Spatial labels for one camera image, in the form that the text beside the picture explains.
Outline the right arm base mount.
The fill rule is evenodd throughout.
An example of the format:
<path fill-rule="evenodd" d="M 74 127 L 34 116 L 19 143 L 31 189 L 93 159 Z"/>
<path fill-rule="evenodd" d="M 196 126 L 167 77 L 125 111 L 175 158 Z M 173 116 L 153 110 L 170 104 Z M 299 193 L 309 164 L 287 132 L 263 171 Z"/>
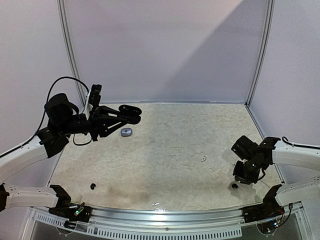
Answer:
<path fill-rule="evenodd" d="M 245 223 L 258 222 L 283 215 L 285 210 L 276 201 L 267 201 L 256 205 L 242 207 L 242 217 Z"/>

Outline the black oval charging case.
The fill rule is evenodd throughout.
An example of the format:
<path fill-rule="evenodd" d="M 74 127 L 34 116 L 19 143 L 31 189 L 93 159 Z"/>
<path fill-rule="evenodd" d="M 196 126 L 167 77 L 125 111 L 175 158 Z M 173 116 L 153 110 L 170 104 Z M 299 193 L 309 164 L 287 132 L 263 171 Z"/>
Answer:
<path fill-rule="evenodd" d="M 136 125 L 141 121 L 142 110 L 139 107 L 123 104 L 118 107 L 118 111 L 128 124 Z"/>

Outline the black earbud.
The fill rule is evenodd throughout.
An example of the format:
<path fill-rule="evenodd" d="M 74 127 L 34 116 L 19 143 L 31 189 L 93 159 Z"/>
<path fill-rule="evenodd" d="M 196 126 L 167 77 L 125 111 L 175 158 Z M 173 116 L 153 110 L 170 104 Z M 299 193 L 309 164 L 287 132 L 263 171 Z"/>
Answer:
<path fill-rule="evenodd" d="M 231 185 L 231 187 L 232 187 L 233 189 L 237 189 L 237 188 L 238 188 L 238 185 L 235 184 L 235 183 L 233 183 L 233 184 Z"/>
<path fill-rule="evenodd" d="M 90 189 L 91 190 L 94 190 L 96 188 L 96 184 L 95 183 L 92 183 L 91 185 L 90 185 Z"/>

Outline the purple earbud charging case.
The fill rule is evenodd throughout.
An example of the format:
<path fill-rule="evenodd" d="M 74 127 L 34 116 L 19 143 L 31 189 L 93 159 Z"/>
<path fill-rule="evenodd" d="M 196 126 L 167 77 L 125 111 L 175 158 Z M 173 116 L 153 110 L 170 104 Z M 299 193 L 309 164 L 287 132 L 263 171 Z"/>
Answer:
<path fill-rule="evenodd" d="M 120 131 L 120 135 L 122 137 L 129 137 L 133 134 L 133 130 L 131 128 L 122 128 Z"/>

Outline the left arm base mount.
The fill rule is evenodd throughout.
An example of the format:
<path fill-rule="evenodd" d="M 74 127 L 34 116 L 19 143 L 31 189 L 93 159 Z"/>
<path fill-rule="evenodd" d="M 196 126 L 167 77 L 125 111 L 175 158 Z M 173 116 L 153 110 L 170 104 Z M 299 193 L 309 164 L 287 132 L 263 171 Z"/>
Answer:
<path fill-rule="evenodd" d="M 68 219 L 70 222 L 88 223 L 93 208 L 85 203 L 72 203 L 70 199 L 59 199 L 55 207 L 50 207 L 48 212 L 52 215 Z"/>

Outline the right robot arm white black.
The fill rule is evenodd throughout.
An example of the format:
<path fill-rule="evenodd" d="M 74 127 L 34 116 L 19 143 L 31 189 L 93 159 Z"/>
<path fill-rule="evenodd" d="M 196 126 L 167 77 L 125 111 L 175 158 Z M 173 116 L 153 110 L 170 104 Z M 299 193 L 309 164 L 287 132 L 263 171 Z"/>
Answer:
<path fill-rule="evenodd" d="M 241 136 L 231 147 L 238 160 L 232 175 L 241 184 L 256 184 L 266 175 L 265 170 L 271 165 L 291 165 L 320 170 L 320 147 L 302 143 L 289 142 L 283 136 L 266 137 L 260 144 L 251 141 L 247 136 Z M 262 218 L 269 218 L 278 208 L 320 197 L 320 177 L 300 180 L 292 184 L 273 186 L 262 200 L 258 213 Z"/>

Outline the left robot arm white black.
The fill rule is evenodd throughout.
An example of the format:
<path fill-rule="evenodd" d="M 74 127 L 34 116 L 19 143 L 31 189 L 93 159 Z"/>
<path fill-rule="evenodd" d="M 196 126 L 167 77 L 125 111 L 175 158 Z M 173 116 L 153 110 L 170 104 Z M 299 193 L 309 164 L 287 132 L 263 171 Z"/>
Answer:
<path fill-rule="evenodd" d="M 37 130 L 30 140 L 14 147 L 0 156 L 0 209 L 16 207 L 47 207 L 57 210 L 63 217 L 74 213 L 71 197 L 60 185 L 27 187 L 8 184 L 5 181 L 15 173 L 39 161 L 61 153 L 71 135 L 90 135 L 96 142 L 106 138 L 119 128 L 138 124 L 141 109 L 121 105 L 117 110 L 100 106 L 99 93 L 91 93 L 88 99 L 92 108 L 81 113 L 65 93 L 52 96 L 44 105 L 48 117 L 45 128 Z"/>

